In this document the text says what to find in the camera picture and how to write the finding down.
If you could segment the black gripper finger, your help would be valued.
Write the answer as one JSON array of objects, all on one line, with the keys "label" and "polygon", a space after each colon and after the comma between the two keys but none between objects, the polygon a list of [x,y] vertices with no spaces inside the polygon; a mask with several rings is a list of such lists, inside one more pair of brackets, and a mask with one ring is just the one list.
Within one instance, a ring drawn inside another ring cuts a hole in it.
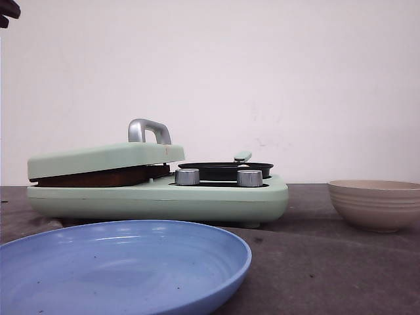
[{"label": "black gripper finger", "polygon": [[8,28],[9,18],[19,19],[20,6],[14,0],[0,0],[0,28]]}]

